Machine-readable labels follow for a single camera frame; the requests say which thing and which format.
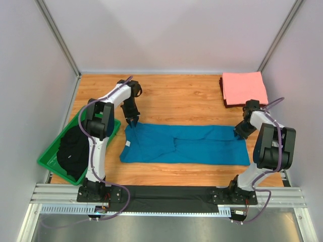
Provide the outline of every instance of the green basket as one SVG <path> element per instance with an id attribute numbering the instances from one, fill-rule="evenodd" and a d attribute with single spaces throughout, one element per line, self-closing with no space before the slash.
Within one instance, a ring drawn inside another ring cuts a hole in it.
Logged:
<path id="1" fill-rule="evenodd" d="M 67 130 L 69 130 L 71 127 L 74 127 L 78 124 L 79 113 L 80 112 L 76 114 L 76 116 L 71 120 L 71 122 L 63 129 L 60 135 L 52 142 L 52 144 L 46 149 L 46 151 L 37 160 L 39 165 L 45 167 L 46 169 L 50 170 L 56 175 L 59 175 L 61 178 L 65 179 L 70 184 L 73 184 L 75 186 L 83 182 L 87 169 L 85 169 L 85 171 L 83 172 L 83 174 L 78 180 L 75 180 L 71 175 L 67 175 L 66 171 L 63 168 L 61 168 L 61 166 L 57 162 L 56 153 L 58 152 L 59 146 L 61 144 L 61 137 L 64 136 Z M 82 113 L 82 118 L 81 118 L 82 121 L 85 119 L 85 115 L 86 115 L 86 110 Z M 113 133 L 110 136 L 106 146 L 109 145 L 110 141 L 114 138 L 116 133 L 119 131 L 120 125 L 121 125 L 120 121 L 115 119 L 115 129 L 113 130 Z"/>

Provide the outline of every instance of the folded blue fabric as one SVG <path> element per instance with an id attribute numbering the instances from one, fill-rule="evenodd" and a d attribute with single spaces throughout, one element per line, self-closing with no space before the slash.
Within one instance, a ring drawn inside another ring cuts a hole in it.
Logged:
<path id="1" fill-rule="evenodd" d="M 126 127 L 122 162 L 250 165 L 246 142 L 233 126 L 172 126 L 138 123 Z"/>

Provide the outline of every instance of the wooden table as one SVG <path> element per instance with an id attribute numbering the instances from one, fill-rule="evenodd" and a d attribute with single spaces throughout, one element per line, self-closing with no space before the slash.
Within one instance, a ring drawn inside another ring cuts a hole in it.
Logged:
<path id="1" fill-rule="evenodd" d="M 99 98 L 111 91 L 120 79 L 129 75 L 83 75 L 71 117 L 90 98 Z M 242 108 L 225 108 L 219 87 L 219 75 L 134 75 L 143 93 L 136 98 L 140 122 L 166 125 L 233 125 L 242 120 Z M 125 121 L 118 107 L 115 117 L 121 127 L 110 143 L 105 156 L 106 180 L 123 185 L 227 186 L 235 175 L 247 167 L 238 165 L 122 163 L 119 159 L 125 146 Z M 250 160 L 258 132 L 247 140 Z M 54 175 L 52 184 L 66 184 Z M 267 178 L 262 186 L 282 187 L 279 173 Z"/>

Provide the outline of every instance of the folded pink towel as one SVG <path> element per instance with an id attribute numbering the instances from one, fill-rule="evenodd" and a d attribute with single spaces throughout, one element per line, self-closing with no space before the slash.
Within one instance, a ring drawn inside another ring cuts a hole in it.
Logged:
<path id="1" fill-rule="evenodd" d="M 227 105 L 245 104 L 250 99 L 268 104 L 266 88 L 260 72 L 223 73 L 223 99 Z"/>

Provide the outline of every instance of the white wall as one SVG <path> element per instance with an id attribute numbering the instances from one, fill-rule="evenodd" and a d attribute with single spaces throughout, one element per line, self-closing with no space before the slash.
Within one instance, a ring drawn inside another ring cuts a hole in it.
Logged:
<path id="1" fill-rule="evenodd" d="M 294 0 L 45 0 L 82 72 L 256 71 Z"/>
<path id="2" fill-rule="evenodd" d="M 0 7 L 0 234 L 15 241 L 36 182 L 36 159 L 57 136 L 76 77 L 34 1 Z"/>
<path id="3" fill-rule="evenodd" d="M 262 73 L 270 99 L 285 96 L 273 110 L 296 129 L 289 170 L 303 190 L 319 241 L 323 241 L 323 2 L 307 0 Z"/>

